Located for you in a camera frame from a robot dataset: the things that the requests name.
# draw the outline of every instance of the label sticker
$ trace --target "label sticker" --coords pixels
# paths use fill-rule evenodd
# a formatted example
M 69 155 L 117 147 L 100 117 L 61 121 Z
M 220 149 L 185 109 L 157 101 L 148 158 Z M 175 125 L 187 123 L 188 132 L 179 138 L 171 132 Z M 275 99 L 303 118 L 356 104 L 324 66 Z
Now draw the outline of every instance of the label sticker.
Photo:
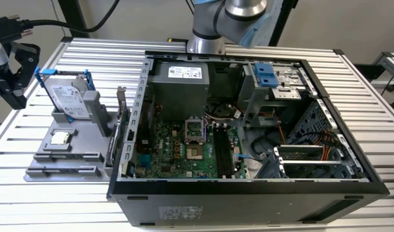
M 199 219 L 203 214 L 201 206 L 159 206 L 157 210 L 161 220 Z
M 171 66 L 168 69 L 168 77 L 201 79 L 201 72 L 201 68 Z
M 77 88 L 73 86 L 50 86 L 50 89 L 62 112 L 75 119 L 89 118 Z
M 242 112 L 240 112 L 239 110 L 236 110 L 236 111 L 235 111 L 235 114 L 234 114 L 234 117 L 235 117 L 236 119 L 239 119 L 239 118 L 240 118 L 240 115 L 242 115 Z

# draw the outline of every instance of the metal frame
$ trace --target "metal frame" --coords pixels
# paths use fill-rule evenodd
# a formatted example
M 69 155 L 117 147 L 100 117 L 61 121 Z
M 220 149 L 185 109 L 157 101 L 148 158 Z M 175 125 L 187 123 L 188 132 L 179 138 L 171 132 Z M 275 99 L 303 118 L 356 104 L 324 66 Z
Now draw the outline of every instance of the metal frame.
M 56 67 L 68 71 L 83 71 L 89 68 L 101 96 L 113 94 L 117 85 L 125 86 L 128 107 L 131 107 L 135 96 L 131 92 L 132 87 L 136 88 L 133 83 L 139 80 L 144 50 L 181 52 L 184 44 L 73 39 L 58 45 L 44 68 Z M 378 103 L 379 97 L 368 91 L 370 86 L 360 80 L 359 73 L 350 68 L 332 50 L 279 47 L 255 47 L 247 50 L 227 44 L 225 52 L 228 55 L 299 58 L 308 61 L 391 195 L 327 225 L 278 228 L 267 225 L 212 226 L 199 230 L 303 229 L 311 232 L 328 229 L 334 232 L 351 230 L 375 232 L 380 227 L 383 231 L 394 231 L 394 115 L 384 104 Z M 30 163 L 30 153 L 37 150 L 46 126 L 52 122 L 48 114 L 53 107 L 46 103 L 46 97 L 38 89 L 37 84 L 32 83 L 25 93 L 29 96 L 28 108 L 13 111 L 0 127 L 0 215 L 4 214 L 2 218 L 6 218 L 1 220 L 0 217 L 1 228 L 9 231 L 22 230 L 24 225 L 12 224 L 25 223 L 28 229 L 36 230 L 50 229 L 53 226 L 58 230 L 69 231 L 105 230 L 109 226 L 115 230 L 129 230 L 131 226 L 119 207 L 113 203 L 104 203 L 108 183 L 58 182 L 32 185 L 21 179 L 24 170 L 20 168 L 25 168 Z M 116 97 L 108 99 L 104 104 L 108 111 L 115 111 Z M 30 214 L 44 214 L 44 216 L 36 217 Z M 195 227 L 183 227 L 181 230 L 193 231 Z

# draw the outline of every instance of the motherboard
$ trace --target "motherboard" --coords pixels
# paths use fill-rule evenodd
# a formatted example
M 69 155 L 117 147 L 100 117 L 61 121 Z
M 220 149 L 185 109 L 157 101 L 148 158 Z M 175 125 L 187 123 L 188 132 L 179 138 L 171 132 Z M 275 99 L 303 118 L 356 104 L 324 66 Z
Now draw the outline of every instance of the motherboard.
M 156 124 L 151 154 L 139 155 L 135 175 L 141 178 L 204 179 L 225 178 L 225 175 L 246 178 L 239 153 L 235 127 L 207 125 L 200 119 L 161 122 Z

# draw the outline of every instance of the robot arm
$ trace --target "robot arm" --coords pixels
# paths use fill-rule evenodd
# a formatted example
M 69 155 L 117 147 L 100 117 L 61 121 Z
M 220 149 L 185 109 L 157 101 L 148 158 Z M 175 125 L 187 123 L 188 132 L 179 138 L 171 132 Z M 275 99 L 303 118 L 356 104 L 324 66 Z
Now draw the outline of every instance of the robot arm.
M 224 53 L 224 39 L 252 48 L 264 38 L 271 15 L 266 0 L 195 0 L 187 52 Z
M 18 110 L 26 105 L 22 93 L 38 63 L 40 47 L 34 44 L 13 42 L 30 34 L 16 19 L 0 18 L 0 97 L 14 110 Z M 21 65 L 16 73 L 12 73 L 8 66 L 10 53 L 14 54 L 14 60 Z

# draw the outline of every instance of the gray power supply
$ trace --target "gray power supply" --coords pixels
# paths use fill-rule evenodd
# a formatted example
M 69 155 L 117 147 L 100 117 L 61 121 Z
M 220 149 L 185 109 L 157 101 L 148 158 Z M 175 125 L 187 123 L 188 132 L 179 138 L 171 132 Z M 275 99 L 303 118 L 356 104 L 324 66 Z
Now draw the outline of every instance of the gray power supply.
M 163 120 L 201 117 L 207 104 L 209 79 L 203 63 L 157 62 L 148 78 L 147 95 L 156 95 Z

